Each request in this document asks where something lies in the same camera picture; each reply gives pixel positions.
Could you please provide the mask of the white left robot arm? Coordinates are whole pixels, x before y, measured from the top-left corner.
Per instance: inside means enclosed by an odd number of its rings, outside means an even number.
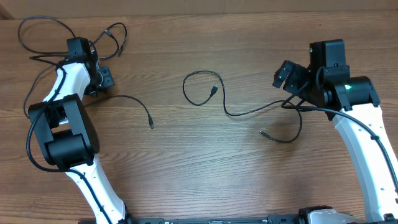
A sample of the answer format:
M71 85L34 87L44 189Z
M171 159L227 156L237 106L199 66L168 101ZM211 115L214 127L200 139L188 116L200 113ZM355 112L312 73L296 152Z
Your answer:
M93 44L67 40L68 55L56 63L57 79L43 102L28 109L31 127L51 172L64 172L81 190L95 223L133 223L100 163L100 142L82 99L114 85L108 67L100 67Z

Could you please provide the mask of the black cable silver USB plug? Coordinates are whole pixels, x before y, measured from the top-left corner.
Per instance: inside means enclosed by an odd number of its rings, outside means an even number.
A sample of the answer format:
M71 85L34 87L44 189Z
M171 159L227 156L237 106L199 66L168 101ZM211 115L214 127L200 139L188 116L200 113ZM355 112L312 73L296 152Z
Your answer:
M27 21L29 21L29 20L36 20L36 19L46 19L46 20L54 21L54 22L60 24L61 26L63 26L64 28L66 28L67 31L69 31L69 33L71 33L72 37L76 37L74 31L72 31L72 29L71 29L69 26L67 26L65 23L63 23L62 21L58 20L58 19L55 18L55 17L50 17L50 16L30 16L30 17L27 17L27 18L25 18L25 19L22 20L22 22L19 24L19 27L18 27L18 30L17 30L17 38L18 38L19 43L22 45L22 47L23 47L24 49L26 49L27 51L32 52L32 53L34 53L34 54L45 54L45 55L66 54L67 52L40 52L40 51L33 50L33 49L29 48L28 46L26 46L26 44L25 44L24 41L22 40L22 36L21 36L22 26L24 25L25 22L27 22ZM124 39L123 39L122 44L119 44L118 40L115 38L115 36L114 36L113 33L111 32L111 29L114 28L115 26L118 26L118 25L121 25L121 26L123 27L123 29L124 29ZM100 60L109 60L109 59L111 59L111 58L113 58L113 57L115 57L115 56L120 57L121 54L123 53L125 44L126 44L126 42L127 42L127 35L128 35L128 33L127 33L127 27L126 27L126 25L125 25L124 23L122 23L122 22L116 22L116 23L114 23L114 24L111 24L110 26L108 26L107 28L105 28L105 29L102 31L102 33L100 33L100 35L93 41L92 44L90 44L90 46L91 46L91 47L94 47L95 44L96 44L96 43L102 38L102 36L104 36L105 34L114 40L114 42L116 43L116 50L115 50L115 52L112 53L111 55L109 55L109 56L104 56L104 57L100 57L99 59L100 59Z

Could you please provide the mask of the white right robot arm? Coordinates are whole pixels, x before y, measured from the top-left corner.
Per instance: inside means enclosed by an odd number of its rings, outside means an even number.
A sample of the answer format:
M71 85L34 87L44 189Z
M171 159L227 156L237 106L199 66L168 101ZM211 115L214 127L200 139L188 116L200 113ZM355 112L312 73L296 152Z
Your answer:
M381 101L370 78L352 77L341 39L309 45L310 64L289 60L275 72L273 86L292 97L282 108L322 111L350 154L361 186L365 223L397 223L397 158L387 136Z

